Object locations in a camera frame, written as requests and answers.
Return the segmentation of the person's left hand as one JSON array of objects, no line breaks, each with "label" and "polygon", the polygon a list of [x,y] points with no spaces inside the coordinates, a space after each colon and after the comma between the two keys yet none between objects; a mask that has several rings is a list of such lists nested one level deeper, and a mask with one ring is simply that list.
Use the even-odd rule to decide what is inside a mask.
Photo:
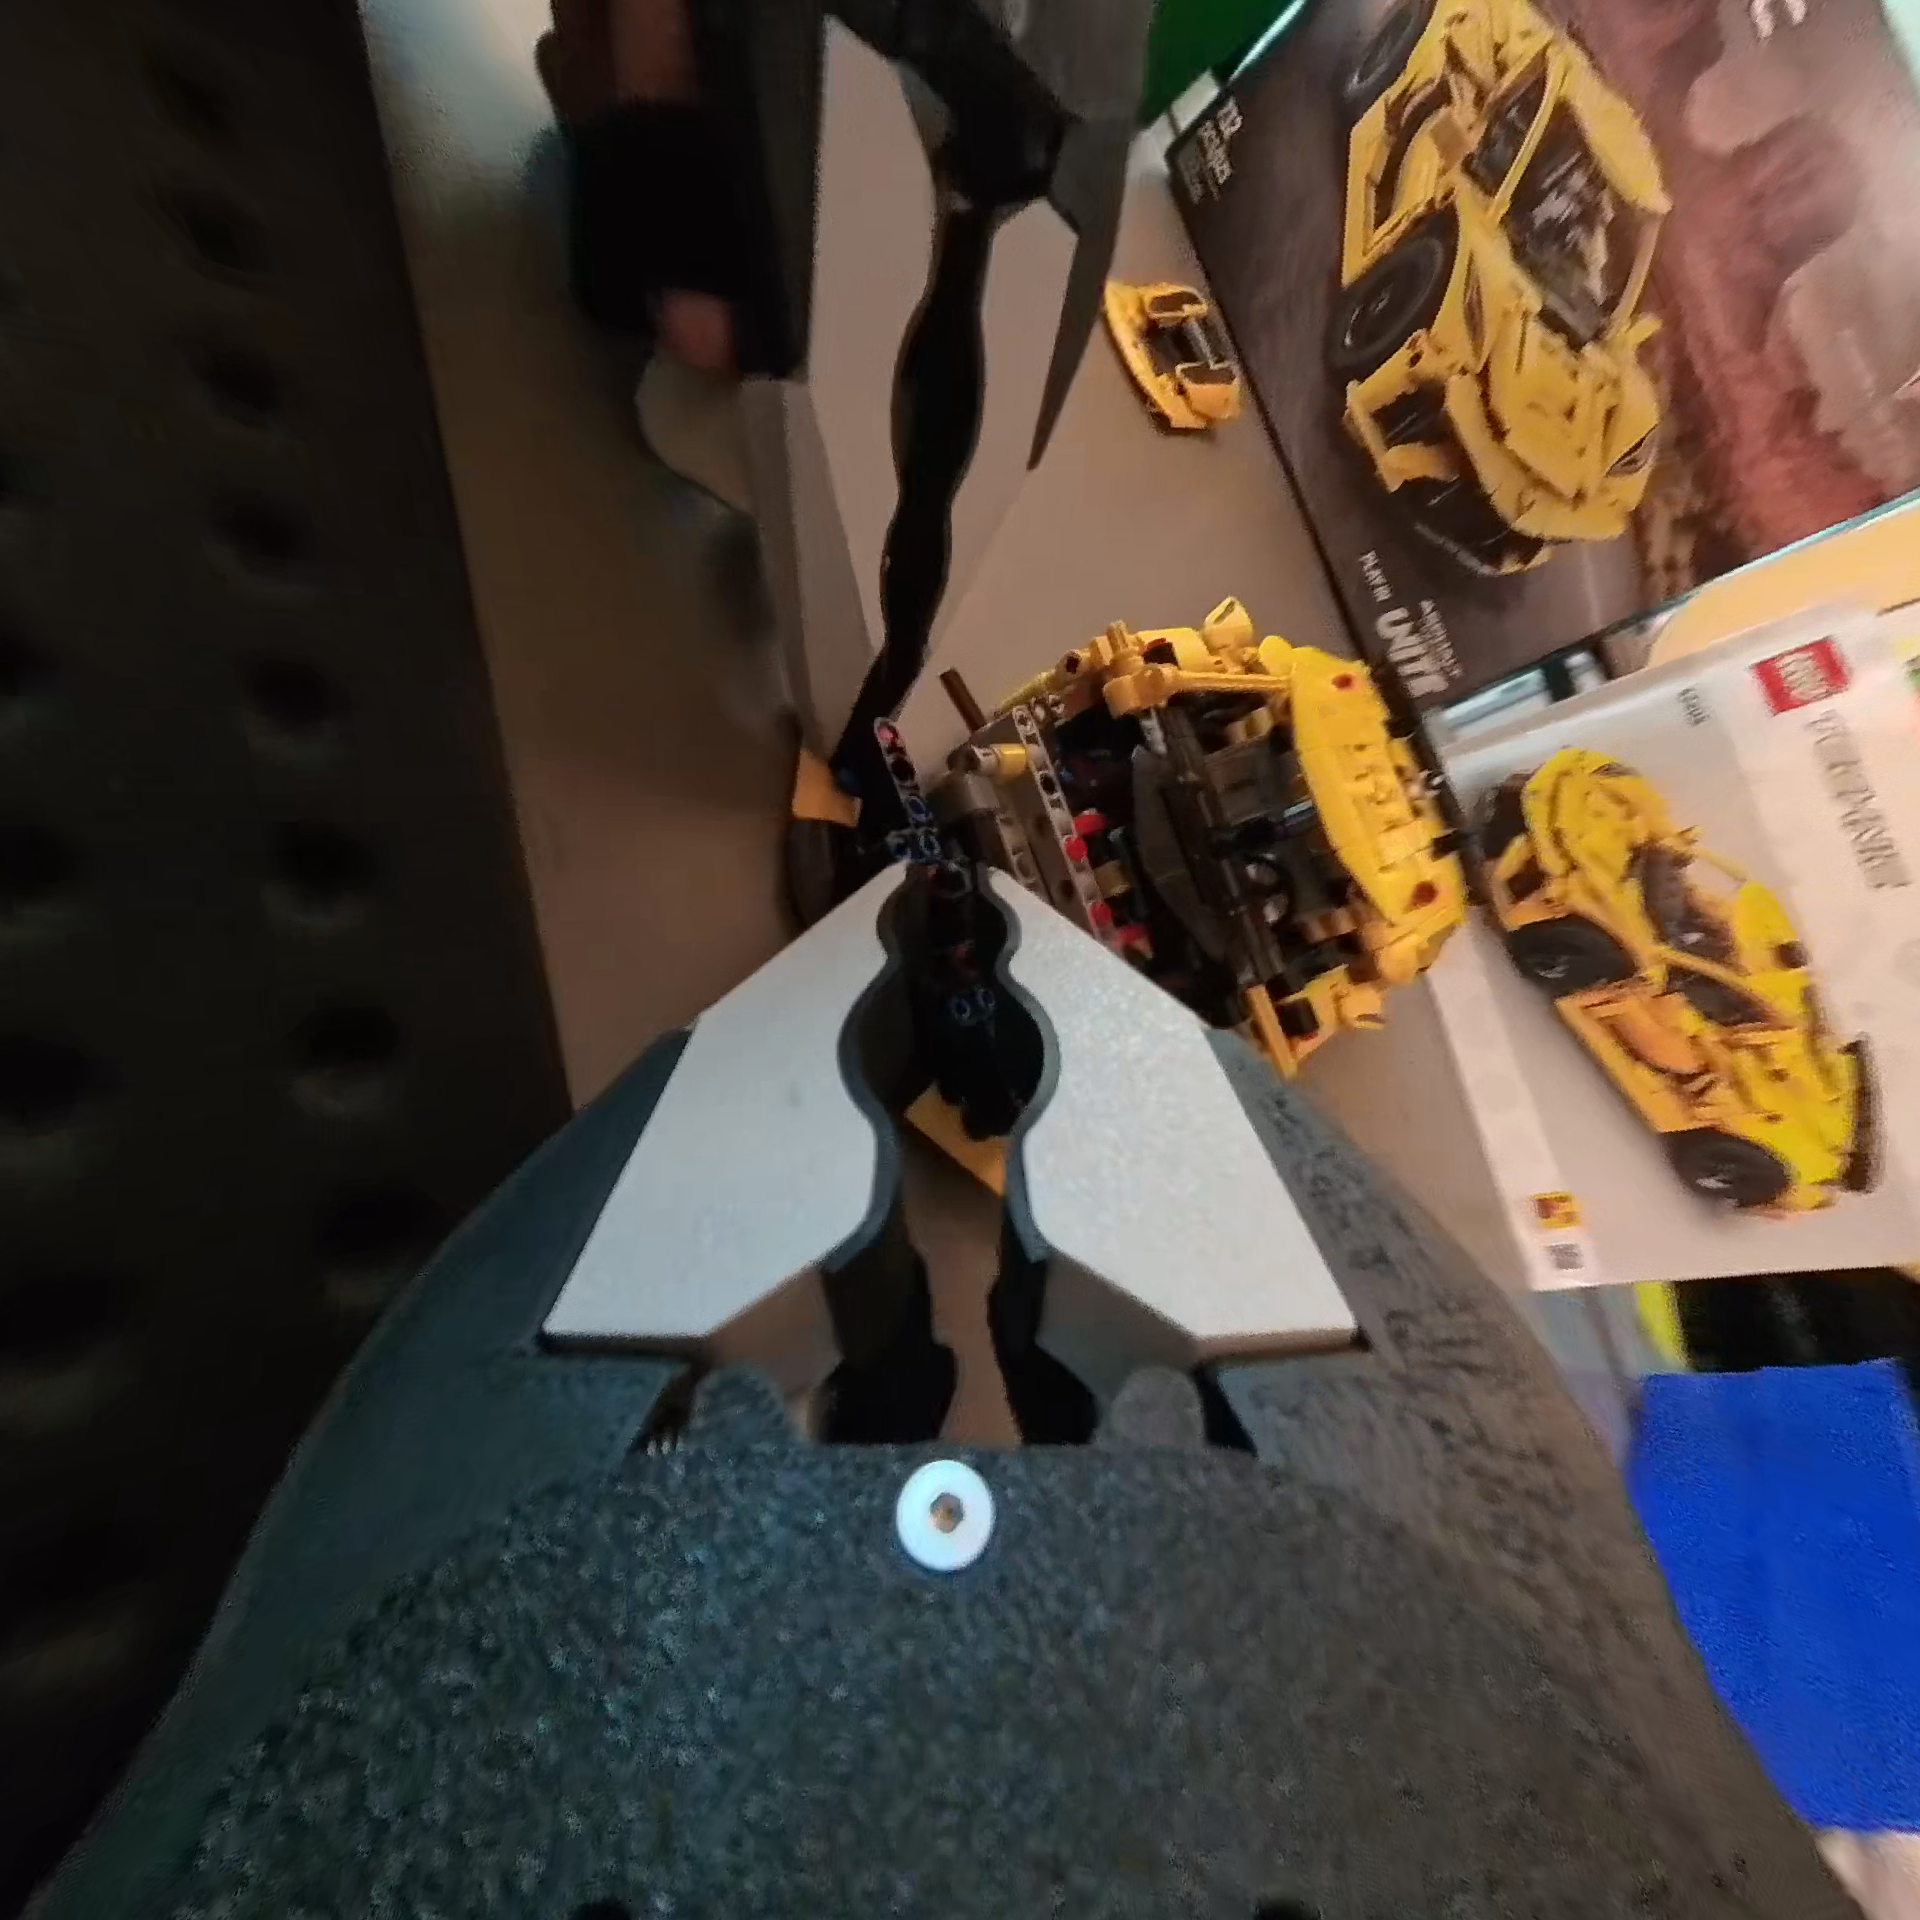
[{"label": "person's left hand", "polygon": [[699,371],[737,368],[727,299],[667,285],[649,259],[636,124],[685,122],[700,85],[688,7],[677,2],[554,2],[536,68],[568,165],[568,274],[597,324],[636,331]]}]

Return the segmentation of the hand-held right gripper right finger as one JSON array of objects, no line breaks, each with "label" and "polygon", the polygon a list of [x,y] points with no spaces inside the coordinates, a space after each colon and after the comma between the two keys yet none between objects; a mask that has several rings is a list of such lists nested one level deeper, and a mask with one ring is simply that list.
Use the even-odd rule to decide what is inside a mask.
[{"label": "hand-held right gripper right finger", "polygon": [[1037,1029],[989,1330],[1025,1443],[1086,1443],[1137,1374],[1363,1352],[1258,1123],[1276,1076],[1011,875],[997,983]]}]

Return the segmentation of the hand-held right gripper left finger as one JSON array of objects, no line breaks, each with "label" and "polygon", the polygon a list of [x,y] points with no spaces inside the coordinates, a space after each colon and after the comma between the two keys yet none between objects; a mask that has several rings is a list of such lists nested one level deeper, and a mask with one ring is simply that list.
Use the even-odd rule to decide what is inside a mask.
[{"label": "hand-held right gripper left finger", "polygon": [[756,1369],[817,1436],[916,1443],[959,1363],[904,1211],[925,1088],[906,939],[922,869],[885,869],[705,1010],[542,1323],[558,1349]]}]

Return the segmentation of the white instruction booklet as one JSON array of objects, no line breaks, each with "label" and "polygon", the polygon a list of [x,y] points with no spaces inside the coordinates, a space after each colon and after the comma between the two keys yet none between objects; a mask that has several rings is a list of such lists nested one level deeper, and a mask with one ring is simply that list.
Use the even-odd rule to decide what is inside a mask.
[{"label": "white instruction booklet", "polygon": [[1916,600],[1471,735],[1438,1018],[1529,1283],[1916,1269]]}]

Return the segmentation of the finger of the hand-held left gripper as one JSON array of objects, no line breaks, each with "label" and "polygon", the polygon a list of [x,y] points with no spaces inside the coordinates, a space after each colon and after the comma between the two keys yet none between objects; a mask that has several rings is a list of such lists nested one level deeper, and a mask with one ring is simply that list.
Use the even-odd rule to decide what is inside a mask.
[{"label": "finger of the hand-held left gripper", "polygon": [[878,718],[900,715],[948,600],[1048,448],[1092,337],[1134,133],[952,127],[932,151],[928,271],[892,384]]},{"label": "finger of the hand-held left gripper", "polygon": [[798,369],[711,373],[661,354],[639,375],[636,425],[665,468],[754,522],[785,688],[808,750],[830,760],[885,646],[900,352],[939,204],[896,63],[829,25],[822,81]]}]

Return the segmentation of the dark toy set box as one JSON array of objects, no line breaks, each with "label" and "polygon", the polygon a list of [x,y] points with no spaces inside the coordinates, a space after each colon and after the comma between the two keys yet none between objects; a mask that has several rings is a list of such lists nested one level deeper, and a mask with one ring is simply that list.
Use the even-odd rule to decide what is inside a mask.
[{"label": "dark toy set box", "polygon": [[1916,499],[1916,4],[1296,4],[1166,172],[1423,707]]}]

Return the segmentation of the yellow toy car hood panel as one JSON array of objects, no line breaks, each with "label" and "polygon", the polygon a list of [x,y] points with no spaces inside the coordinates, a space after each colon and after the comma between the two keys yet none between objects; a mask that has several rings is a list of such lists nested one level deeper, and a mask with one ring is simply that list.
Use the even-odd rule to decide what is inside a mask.
[{"label": "yellow toy car hood panel", "polygon": [[1148,414],[1205,433],[1242,410],[1242,369],[1215,302],[1184,282],[1107,278],[1102,320]]}]

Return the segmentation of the yellow toy brick car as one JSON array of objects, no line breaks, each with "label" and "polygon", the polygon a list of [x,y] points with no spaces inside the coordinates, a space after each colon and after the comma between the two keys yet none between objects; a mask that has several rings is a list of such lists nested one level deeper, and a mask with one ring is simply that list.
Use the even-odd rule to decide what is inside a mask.
[{"label": "yellow toy brick car", "polygon": [[802,750],[785,886],[802,927],[894,859],[995,868],[1287,1083],[1374,1034],[1438,960],[1468,880],[1418,725],[1374,674],[1265,636],[1111,624],[965,720],[937,776],[877,722],[882,804]]}]

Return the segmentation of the green object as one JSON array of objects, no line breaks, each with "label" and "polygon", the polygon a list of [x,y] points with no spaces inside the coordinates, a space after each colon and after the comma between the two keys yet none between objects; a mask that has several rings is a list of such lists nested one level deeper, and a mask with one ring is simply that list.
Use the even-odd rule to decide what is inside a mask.
[{"label": "green object", "polygon": [[1296,2],[1155,2],[1137,125],[1146,127],[1205,78],[1222,78],[1247,60]]}]

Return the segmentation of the blue fabric bag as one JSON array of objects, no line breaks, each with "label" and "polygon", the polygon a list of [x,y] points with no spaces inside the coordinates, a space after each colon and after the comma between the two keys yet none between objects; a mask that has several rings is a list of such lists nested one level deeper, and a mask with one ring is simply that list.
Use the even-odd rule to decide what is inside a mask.
[{"label": "blue fabric bag", "polygon": [[1819,1830],[1918,1819],[1918,1436],[1895,1358],[1654,1372],[1626,1484],[1709,1679]]}]

